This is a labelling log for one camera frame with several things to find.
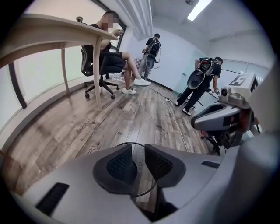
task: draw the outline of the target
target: man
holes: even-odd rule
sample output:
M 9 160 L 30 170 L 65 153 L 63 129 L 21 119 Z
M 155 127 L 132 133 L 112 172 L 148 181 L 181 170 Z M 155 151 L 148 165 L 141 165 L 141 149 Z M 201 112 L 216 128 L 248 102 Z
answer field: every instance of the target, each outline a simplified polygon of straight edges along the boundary
M 98 29 L 104 30 L 108 32 L 108 28 L 113 28 L 114 23 L 119 22 L 119 16 L 116 12 L 114 11 L 107 11 L 104 13 L 102 18 L 95 24 L 91 24 L 90 26 L 96 27 Z M 113 35 L 119 37 L 123 34 L 122 30 L 114 30 L 112 32 Z M 101 48 L 100 51 L 105 51 L 109 52 L 111 49 L 111 42 L 110 40 L 102 40 L 101 41 Z M 87 52 L 90 54 L 90 60 L 93 58 L 93 47 L 91 45 L 87 46 L 89 50 Z M 103 56 L 100 55 L 100 65 L 103 61 Z M 144 79 L 141 78 L 141 76 L 138 73 L 136 64 L 134 62 L 133 57 L 131 56 L 130 53 L 128 52 L 119 52 L 119 56 L 109 56 L 107 60 L 107 66 L 116 66 L 120 67 L 121 69 L 125 70 L 124 73 L 124 79 L 125 79 L 125 87 L 122 89 L 122 93 L 124 94 L 131 94 L 134 95 L 136 94 L 136 91 L 133 90 L 130 86 L 130 79 L 131 76 L 133 75 L 135 77 L 134 80 L 134 85 L 139 85 L 139 86 L 148 86 L 151 85 L 151 82 L 148 82 Z
M 200 58 L 199 60 L 196 60 L 195 69 L 199 66 L 199 63 L 205 59 L 207 59 L 207 58 Z M 209 76 L 205 76 L 203 82 L 200 84 L 200 86 L 197 89 L 193 90 L 193 89 L 187 88 L 183 92 L 183 94 L 180 96 L 180 98 L 175 103 L 176 106 L 182 105 L 185 102 L 185 100 L 187 99 L 187 97 L 192 93 L 191 98 L 189 99 L 186 106 L 182 110 L 183 113 L 185 113 L 187 115 L 191 115 L 189 112 L 189 109 L 196 103 L 196 101 L 198 101 L 200 99 L 200 97 L 202 97 L 202 95 L 205 93 L 206 89 L 209 87 L 209 84 L 213 78 L 214 78 L 214 80 L 213 80 L 214 91 L 215 91 L 215 93 L 219 93 L 219 91 L 217 89 L 217 83 L 218 83 L 218 78 L 220 78 L 220 76 L 221 76 L 222 63 L 223 63 L 223 60 L 220 57 L 216 57 L 214 60 L 214 70 L 212 71 L 212 74 Z
M 149 75 L 149 70 L 146 69 L 146 60 L 147 60 L 147 56 L 148 56 L 148 49 L 149 49 L 149 46 L 153 43 L 159 43 L 159 34 L 156 33 L 154 35 L 153 38 L 150 38 L 148 39 L 147 43 L 146 43 L 146 48 L 143 49 L 142 53 L 144 54 L 142 60 L 141 60 L 141 63 L 140 63 L 140 67 L 139 67 L 139 74 L 142 75 L 143 71 L 145 70 L 145 74 L 144 74 L 144 79 L 147 80 L 148 78 L 148 75 Z

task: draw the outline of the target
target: fluorescent light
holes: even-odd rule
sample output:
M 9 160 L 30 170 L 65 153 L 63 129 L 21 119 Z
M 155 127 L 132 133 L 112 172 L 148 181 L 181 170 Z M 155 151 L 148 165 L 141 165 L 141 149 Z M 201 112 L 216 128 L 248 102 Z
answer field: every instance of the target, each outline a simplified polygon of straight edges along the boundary
M 212 0 L 199 0 L 199 2 L 189 14 L 188 19 L 193 21 L 211 1 Z

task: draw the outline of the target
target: black office chair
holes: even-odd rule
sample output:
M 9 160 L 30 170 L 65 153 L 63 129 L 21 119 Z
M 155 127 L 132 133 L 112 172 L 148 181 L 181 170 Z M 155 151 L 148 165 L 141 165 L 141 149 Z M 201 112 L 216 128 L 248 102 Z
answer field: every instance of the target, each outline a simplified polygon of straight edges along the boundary
M 80 23 L 83 23 L 83 18 L 82 17 L 77 17 L 76 20 Z M 81 72 L 85 76 L 93 76 L 93 67 L 91 65 L 92 61 L 89 60 L 89 54 L 93 53 L 93 48 L 91 46 L 82 46 L 82 65 L 81 65 Z M 113 91 L 108 87 L 108 86 L 116 86 L 117 90 L 119 90 L 119 85 L 110 83 L 107 81 L 103 81 L 103 75 L 106 75 L 106 78 L 109 78 L 109 74 L 115 74 L 115 73 L 120 73 L 122 72 L 122 69 L 120 67 L 116 66 L 107 66 L 107 58 L 108 56 L 116 55 L 118 56 L 119 53 L 113 53 L 113 52 L 100 52 L 100 55 L 103 55 L 103 61 L 102 64 L 99 68 L 99 75 L 100 75 L 100 80 L 99 80 L 99 86 L 104 87 L 109 93 L 111 93 L 111 99 L 115 99 L 115 95 Z M 88 84 L 92 84 L 90 88 L 88 88 L 85 92 L 85 97 L 89 99 L 89 91 L 93 90 L 95 88 L 94 86 L 94 81 L 89 81 L 84 83 L 84 87 L 87 88 Z

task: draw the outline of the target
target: white desk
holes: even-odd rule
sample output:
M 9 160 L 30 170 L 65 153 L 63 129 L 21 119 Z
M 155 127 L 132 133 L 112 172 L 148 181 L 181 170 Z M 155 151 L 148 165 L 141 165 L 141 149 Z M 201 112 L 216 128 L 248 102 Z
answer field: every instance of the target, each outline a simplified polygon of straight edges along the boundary
M 24 14 L 11 29 L 0 49 L 0 68 L 24 56 L 61 49 L 61 65 L 66 92 L 69 94 L 65 69 L 65 48 L 93 45 L 94 87 L 98 109 L 101 110 L 99 90 L 99 53 L 101 40 L 117 37 L 82 23 L 41 14 Z

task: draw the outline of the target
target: desk leg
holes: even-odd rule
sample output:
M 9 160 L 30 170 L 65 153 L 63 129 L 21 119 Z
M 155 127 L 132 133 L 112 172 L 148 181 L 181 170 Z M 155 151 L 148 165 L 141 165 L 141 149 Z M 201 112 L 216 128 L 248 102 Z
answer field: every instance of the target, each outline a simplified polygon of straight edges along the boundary
M 93 47 L 93 74 L 94 89 L 98 110 L 101 110 L 100 90 L 99 90 L 99 55 L 100 55 L 101 37 L 97 37 L 96 44 Z
M 66 94 L 69 95 L 70 92 L 69 92 L 67 76 L 66 76 L 66 68 L 65 68 L 65 48 L 61 49 L 61 66 L 62 66 L 64 84 L 65 84 L 65 87 L 66 87 Z

